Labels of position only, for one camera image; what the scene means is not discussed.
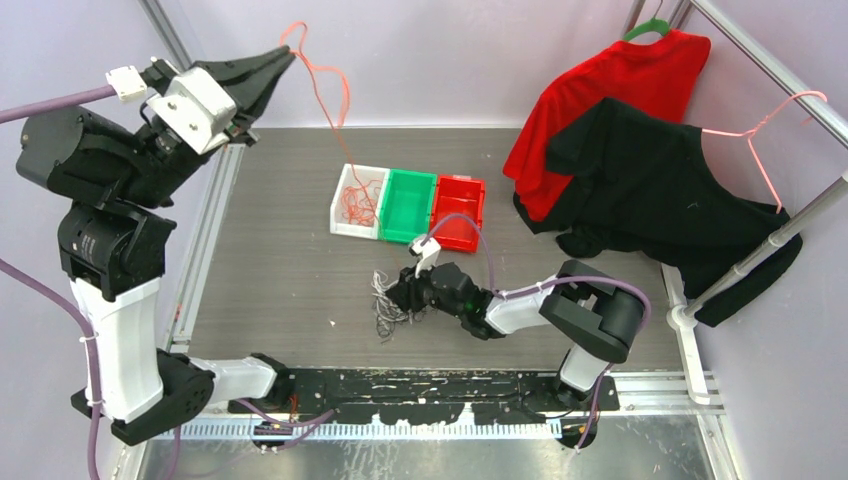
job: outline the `metal floor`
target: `metal floor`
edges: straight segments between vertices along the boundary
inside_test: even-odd
[[[248,440],[184,441],[174,478],[450,480],[716,478],[693,416],[601,418],[579,456],[548,440],[307,441],[260,455]],[[138,478],[160,479],[173,442],[151,441]]]
[[[487,342],[446,315],[399,326],[389,342],[371,310],[375,269],[396,277],[410,265],[406,248],[330,235],[329,206],[344,153],[329,130],[260,130],[229,203],[189,352],[236,358],[263,352],[290,366],[555,369],[570,341],[554,327]],[[346,129],[357,163],[486,181],[483,232],[499,288],[554,273],[568,257],[552,234],[534,236],[512,206],[501,174],[515,129]],[[485,284],[482,246],[475,255],[445,253]],[[640,254],[605,252],[587,263],[643,289],[654,318],[636,339],[625,370],[679,370],[659,265]]]

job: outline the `black shirt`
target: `black shirt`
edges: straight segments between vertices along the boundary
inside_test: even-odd
[[[604,249],[641,250],[680,269],[688,298],[789,220],[775,206],[738,198],[719,185],[704,159],[700,128],[653,118],[611,98],[554,135],[546,159],[547,170],[574,179],[545,221],[522,215],[531,229],[571,228],[557,243],[576,258]],[[786,271],[801,245],[795,236],[695,317],[715,326],[736,313]]]

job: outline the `work surface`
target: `work surface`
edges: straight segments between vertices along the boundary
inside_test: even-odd
[[[405,246],[329,233],[329,209],[347,161],[322,129],[260,130],[245,155],[215,250],[190,354],[235,358],[262,352],[290,366],[556,369],[571,342],[553,326],[481,341],[459,321],[428,313],[377,336],[375,269],[393,279],[413,264]],[[523,287],[555,273],[568,257],[553,234],[533,235],[512,206],[501,173],[514,129],[347,129],[362,165],[469,175],[486,182],[483,232],[496,287]],[[474,255],[443,252],[486,284],[482,244]],[[623,369],[680,369],[659,265],[636,253],[604,252],[586,263],[641,288],[654,315]]]

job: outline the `pink hanger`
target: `pink hanger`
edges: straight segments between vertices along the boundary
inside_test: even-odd
[[[771,194],[774,197],[775,202],[777,202],[777,213],[780,213],[780,209],[783,208],[783,202],[780,201],[780,196],[777,195],[777,190],[775,190],[774,185],[771,184],[771,179],[769,178],[768,173],[766,173],[766,169],[763,167],[763,162],[760,161],[760,156],[757,155],[757,151],[754,149],[754,143],[752,142],[752,140],[754,139],[754,135],[756,135],[757,132],[760,131],[760,129],[765,124],[767,124],[775,115],[777,115],[778,112],[783,110],[783,107],[785,107],[786,105],[789,105],[789,102],[795,100],[796,98],[803,97],[805,95],[815,95],[815,96],[821,98],[822,100],[824,100],[825,102],[827,101],[827,97],[822,92],[819,92],[819,91],[816,91],[816,90],[806,90],[806,91],[803,91],[803,92],[796,93],[795,95],[792,95],[791,97],[784,100],[783,103],[781,103],[779,107],[775,108],[773,112],[766,115],[766,118],[764,118],[763,121],[758,123],[756,127],[748,130],[747,132],[730,133],[730,132],[722,132],[722,131],[719,131],[719,130],[709,130],[709,129],[706,129],[706,128],[701,129],[702,132],[710,133],[710,134],[713,134],[713,135],[724,135],[725,137],[748,137],[748,147],[751,149],[751,153],[754,154],[754,160],[757,161],[757,166],[760,167],[760,173],[763,174],[763,178],[766,180],[766,185],[768,185],[769,190],[771,190]],[[804,120],[803,122],[801,122],[801,125],[806,124],[811,119],[812,119],[812,117]]]

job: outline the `plastic tray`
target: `plastic tray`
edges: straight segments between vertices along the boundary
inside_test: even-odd
[[[339,184],[336,187],[336,193],[333,195],[333,203],[330,204],[330,233],[336,235],[348,235],[351,237],[361,237],[377,239],[377,231],[379,223],[375,220],[373,225],[358,225],[357,222],[351,222],[347,216],[347,209],[342,199],[342,194],[347,187],[362,188],[362,185],[356,181],[357,178],[367,187],[368,196],[374,201],[376,209],[376,217],[380,218],[380,205],[383,201],[383,194],[386,191],[386,185],[389,181],[388,168],[369,167],[366,165],[356,165],[351,168],[349,163],[346,163],[342,168],[342,174],[339,176]]]
[[[409,243],[427,233],[437,178],[432,173],[392,170],[380,204],[381,239]]]
[[[483,228],[485,196],[486,184],[483,180],[460,175],[439,175],[430,228],[451,213],[467,215],[478,227]],[[461,218],[448,220],[433,238],[445,249],[468,253],[476,252],[480,241],[474,228]]]

